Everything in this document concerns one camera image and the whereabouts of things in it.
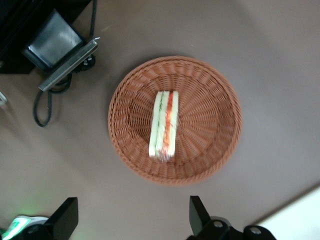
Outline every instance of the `sandwich slice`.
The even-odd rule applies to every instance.
[[[176,151],[176,133],[179,108],[177,91],[157,93],[151,124],[149,156],[168,161]]]

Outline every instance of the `black cable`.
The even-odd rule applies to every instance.
[[[34,104],[33,104],[33,118],[36,122],[36,124],[38,124],[40,127],[45,127],[48,125],[50,119],[51,119],[51,115],[52,115],[52,94],[62,94],[65,91],[67,91],[70,87],[71,84],[71,79],[72,79],[72,74],[69,73],[65,79],[61,80],[60,82],[58,82],[54,88],[58,87],[58,90],[55,90],[54,88],[50,89],[48,91],[48,115],[46,117],[46,120],[44,122],[40,122],[39,118],[38,118],[38,105],[39,105],[39,100],[41,98],[41,96],[43,95],[44,91],[39,91],[38,94],[35,97],[34,100]]]
[[[93,0],[93,3],[92,3],[92,16],[91,16],[90,36],[93,36],[93,35],[94,35],[94,32],[95,32],[95,22],[96,22],[96,14],[97,14],[97,3],[98,3],[98,0]]]

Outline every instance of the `wicker basket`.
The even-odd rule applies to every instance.
[[[153,106],[158,91],[179,92],[175,156],[149,157]],[[186,185],[218,171],[241,132],[241,108],[230,83],[209,64],[184,56],[150,60],[132,70],[110,103],[110,139],[121,159],[140,176]]]

